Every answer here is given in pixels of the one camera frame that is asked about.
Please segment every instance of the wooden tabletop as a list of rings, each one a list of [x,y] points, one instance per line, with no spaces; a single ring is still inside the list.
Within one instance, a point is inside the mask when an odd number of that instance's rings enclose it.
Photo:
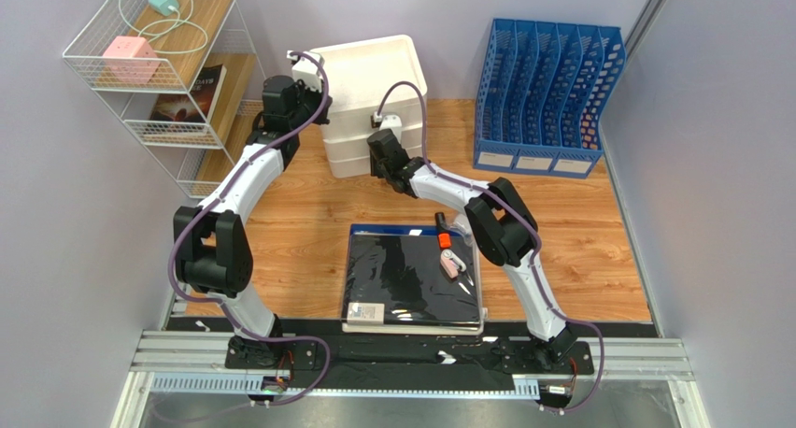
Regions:
[[[446,170],[494,180],[473,169],[470,100],[429,102],[429,157]],[[601,161],[588,179],[505,175],[539,223],[542,265],[556,299],[570,316],[595,321],[649,321],[614,192]],[[352,223],[434,224],[452,211],[397,194],[369,176],[334,178],[320,131],[301,135],[288,170],[254,208],[246,233],[254,256],[252,285],[282,317],[337,318],[346,275]],[[503,270],[481,259],[484,305],[492,320],[524,315]],[[189,314],[220,314],[190,304]]]

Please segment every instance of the pink cube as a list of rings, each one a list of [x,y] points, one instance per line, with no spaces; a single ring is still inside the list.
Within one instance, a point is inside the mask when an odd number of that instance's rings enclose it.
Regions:
[[[130,84],[146,84],[160,65],[160,62],[157,61],[133,60],[158,58],[155,50],[144,37],[118,36],[113,39],[102,57],[116,58],[105,60],[105,64],[116,78]]]

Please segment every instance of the blue file organizer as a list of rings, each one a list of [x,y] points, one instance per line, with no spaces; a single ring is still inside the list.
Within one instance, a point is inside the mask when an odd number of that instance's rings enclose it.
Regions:
[[[473,166],[585,178],[624,68],[618,28],[496,19],[476,100]]]

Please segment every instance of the stacked white bin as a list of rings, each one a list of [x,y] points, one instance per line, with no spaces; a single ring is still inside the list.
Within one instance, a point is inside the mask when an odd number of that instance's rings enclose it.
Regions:
[[[312,50],[323,56],[329,77],[330,123],[320,127],[326,158],[336,178],[370,174],[367,137],[375,129],[370,116],[384,93],[401,80],[415,83],[426,99],[426,81],[415,44],[409,36],[392,36]],[[422,113],[415,92],[406,86],[395,89],[382,113],[401,117],[401,144],[410,157],[419,156],[422,144]]]

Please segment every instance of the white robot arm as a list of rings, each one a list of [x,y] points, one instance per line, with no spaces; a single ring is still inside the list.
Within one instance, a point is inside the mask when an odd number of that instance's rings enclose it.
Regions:
[[[551,360],[566,353],[576,339],[568,330],[566,322],[554,314],[539,292],[532,267],[547,296],[552,296],[538,256],[531,265],[533,240],[527,230],[510,215],[498,219],[495,210],[500,208],[483,193],[483,190],[489,189],[501,195],[504,201],[535,226],[533,216],[511,182],[504,178],[492,183],[471,180],[449,173],[435,164],[428,165],[421,158],[409,159],[392,130],[374,133],[368,138],[368,145],[373,175],[387,180],[398,193],[431,199],[461,215],[456,221],[463,221],[460,225],[473,234],[481,253],[491,263],[501,266],[511,281],[525,312],[528,332],[551,346]],[[550,301],[562,314],[555,299],[550,297]]]
[[[318,54],[308,55],[323,65]],[[218,202],[180,246],[175,261],[177,277],[220,301],[240,323],[235,334],[247,339],[251,337],[244,331],[262,337],[281,335],[278,318],[248,286],[252,257],[243,227],[265,190],[290,164],[299,148],[299,137],[292,136],[274,149],[265,148],[309,120],[322,103],[318,68],[307,59],[288,57],[294,61],[292,78],[275,76],[265,80],[263,111],[252,124],[251,135],[232,172],[197,207],[181,207],[174,217],[177,239],[202,208]],[[330,97],[314,123],[328,123],[331,103]],[[215,246],[202,241],[211,234],[216,237]]]
[[[432,172],[427,165],[424,165],[415,171],[415,174],[409,180],[412,191],[418,199],[431,199],[432,201],[456,210],[460,215],[465,215],[465,208],[472,199],[480,198],[482,193],[476,191],[474,188],[485,189],[490,186],[489,183],[484,181],[471,180],[454,175],[436,165],[434,166],[434,170],[437,171],[437,174]],[[462,182],[470,183],[471,186],[464,187],[442,179],[438,174],[440,172],[444,173],[445,176],[454,177]],[[470,227],[468,219],[459,218],[458,221],[462,222],[460,225],[463,225],[468,235],[471,235],[472,228]],[[517,293],[519,302],[522,305],[522,310],[525,312],[528,331],[531,335],[539,339],[548,340],[557,336],[565,328],[566,324],[561,318],[553,314],[550,308],[545,304],[542,296],[539,295],[533,278],[533,271],[531,270],[530,258],[532,253],[533,251],[529,251],[521,257],[519,259],[519,266],[503,264],[503,270],[508,276],[511,285],[514,287],[514,291]],[[535,268],[537,274],[541,276],[542,284],[545,287],[547,295],[552,296],[552,291],[547,284],[545,272],[542,270],[542,265],[538,256],[535,259]],[[556,306],[556,309],[561,312],[561,309],[558,307],[553,297],[551,297],[551,301],[553,305]]]

